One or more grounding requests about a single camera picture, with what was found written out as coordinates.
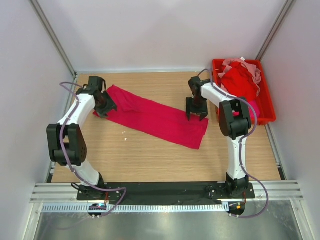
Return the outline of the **crimson t shirt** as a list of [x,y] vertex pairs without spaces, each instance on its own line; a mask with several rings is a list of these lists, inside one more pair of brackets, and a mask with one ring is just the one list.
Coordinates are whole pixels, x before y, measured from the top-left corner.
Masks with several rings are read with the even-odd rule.
[[116,85],[106,92],[117,106],[106,117],[119,125],[149,134],[162,140],[198,150],[208,129],[207,118],[187,118],[182,110],[157,103],[128,92]]

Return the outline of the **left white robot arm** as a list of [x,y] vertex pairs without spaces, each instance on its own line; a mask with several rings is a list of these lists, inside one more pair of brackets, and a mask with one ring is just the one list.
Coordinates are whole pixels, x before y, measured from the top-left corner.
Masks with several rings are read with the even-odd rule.
[[46,128],[49,157],[80,180],[80,184],[71,185],[77,190],[78,200],[102,200],[107,196],[104,179],[88,160],[81,127],[91,112],[105,119],[117,105],[107,93],[106,81],[99,76],[90,76],[73,96],[74,102],[64,117]]

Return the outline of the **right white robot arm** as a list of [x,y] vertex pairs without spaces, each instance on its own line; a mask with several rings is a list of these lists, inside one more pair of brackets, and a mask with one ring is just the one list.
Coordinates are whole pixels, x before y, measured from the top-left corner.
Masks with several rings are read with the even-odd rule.
[[192,92],[192,97],[186,98],[188,120],[192,114],[198,115],[200,121],[204,120],[208,115],[207,101],[219,109],[219,128],[228,145],[225,192],[229,197],[237,198],[249,187],[245,160],[245,145],[252,127],[249,106],[246,100],[227,93],[210,79],[194,76],[188,86]]

